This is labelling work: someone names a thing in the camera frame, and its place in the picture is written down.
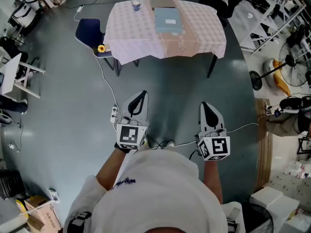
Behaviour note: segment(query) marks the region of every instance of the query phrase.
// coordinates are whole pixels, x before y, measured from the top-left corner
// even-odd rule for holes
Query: white cable
[[[77,16],[77,14],[79,13],[80,11],[77,11],[77,13],[74,15],[74,17],[73,17],[73,19],[75,20],[75,21],[79,21],[79,20],[76,20],[76,16]]]
[[[241,128],[244,128],[245,126],[251,125],[251,124],[256,124],[256,125],[258,126],[258,123],[251,122],[251,123],[245,124],[245,125],[243,125],[243,126],[237,128],[237,129],[235,129],[235,130],[227,131],[227,133],[235,132],[235,131],[237,131],[237,130],[239,130],[239,129],[241,129]]]
[[[176,147],[180,147],[180,146],[184,146],[184,145],[189,145],[189,144],[192,144],[192,143],[195,143],[196,141],[192,141],[192,142],[186,142],[186,143],[182,143],[182,144],[179,144],[179,145],[175,145],[174,148]],[[156,150],[157,148],[163,148],[162,146],[157,146],[155,148],[151,148],[152,150]]]
[[[195,143],[195,142],[196,142],[196,141],[187,142],[187,143],[182,143],[182,144],[179,144],[179,145],[175,145],[175,147],[184,146],[184,145],[189,145],[189,144],[192,144],[192,143]]]
[[[117,104],[116,97],[115,97],[115,93],[113,92],[113,89],[112,89],[111,85],[110,85],[110,84],[108,83],[108,81],[105,79],[103,67],[102,67],[102,65],[99,63],[99,61],[98,61],[97,58],[96,58],[96,60],[97,60],[97,63],[99,64],[99,66],[101,67],[103,79],[106,81],[107,85],[110,87],[110,89],[111,89],[111,91],[112,91],[113,99],[115,100],[115,103],[116,103],[116,106],[117,106],[117,108],[118,108],[118,111],[120,111],[120,109],[119,109],[119,107],[118,107],[118,104]]]

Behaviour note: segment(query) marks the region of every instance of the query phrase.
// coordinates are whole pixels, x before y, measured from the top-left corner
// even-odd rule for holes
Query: cardboard box
[[[40,220],[36,219],[32,215],[30,215],[28,217],[27,223],[28,223],[28,226],[33,233],[41,233],[42,232],[42,229],[44,227],[44,223],[42,223]]]
[[[35,195],[30,197],[29,199],[26,199],[25,204],[27,210],[32,210],[48,201],[49,200],[40,195]],[[57,233],[61,229],[60,221],[54,211],[54,207],[52,204],[45,205],[31,212],[31,216],[44,224],[44,227],[39,232]]]

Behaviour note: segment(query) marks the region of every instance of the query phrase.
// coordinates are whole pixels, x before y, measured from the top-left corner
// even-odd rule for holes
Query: table
[[[172,0],[179,9],[184,31],[182,34],[156,33],[151,0],[138,1],[143,4],[139,11],[133,10],[131,1],[124,1],[116,3],[110,12],[104,44],[110,45],[113,57],[124,65],[149,55],[163,59],[212,52],[209,77],[226,47],[217,11],[195,2]]]
[[[40,95],[38,95],[35,92],[32,92],[31,90],[27,89],[26,85],[27,85],[27,80],[29,77],[30,69],[41,72],[43,74],[45,73],[45,71],[42,69],[36,68],[34,66],[31,66],[29,64],[21,62],[20,58],[21,58],[21,53],[19,55],[15,56],[12,60],[8,60],[8,62],[5,63],[5,65],[0,68],[0,72],[4,74],[3,83],[0,87],[0,95],[3,95],[7,98],[10,98],[10,99],[16,101],[15,99],[6,95],[6,93],[9,93],[13,90],[13,86],[15,85],[17,88],[35,96],[36,98],[40,98]],[[19,65],[27,67],[27,71],[26,71],[26,75],[24,77],[16,80],[15,76],[16,76],[16,72],[17,72]]]

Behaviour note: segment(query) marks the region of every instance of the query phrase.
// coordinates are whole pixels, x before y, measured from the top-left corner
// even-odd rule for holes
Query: yellow object
[[[105,46],[104,45],[99,45],[97,50],[98,50],[98,52],[105,52]]]
[[[277,60],[273,60],[273,66],[274,68],[277,68],[281,65],[282,63],[277,61]],[[284,80],[282,79],[282,74],[280,69],[276,70],[273,73],[273,79],[274,82],[276,83],[277,88],[279,88],[282,92],[284,92],[288,97],[291,96],[291,92],[290,89],[288,88],[287,84],[284,82]]]
[[[19,208],[19,211],[20,211],[21,213],[27,211],[25,205],[24,205],[21,201],[15,200],[15,202],[16,202],[16,205],[17,205],[17,207]],[[25,217],[29,217],[29,214],[28,214],[28,213],[25,213],[25,214],[23,214],[23,215],[24,215]]]

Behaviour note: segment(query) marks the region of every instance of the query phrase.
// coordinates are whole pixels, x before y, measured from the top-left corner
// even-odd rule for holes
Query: checkered tablecloth
[[[156,33],[155,15],[149,0],[134,11],[131,1],[118,2],[112,8],[104,44],[109,44],[114,58],[122,65],[151,55],[157,58],[193,56],[212,52],[225,54],[226,38],[215,9],[195,2],[174,0],[179,9],[184,32]]]

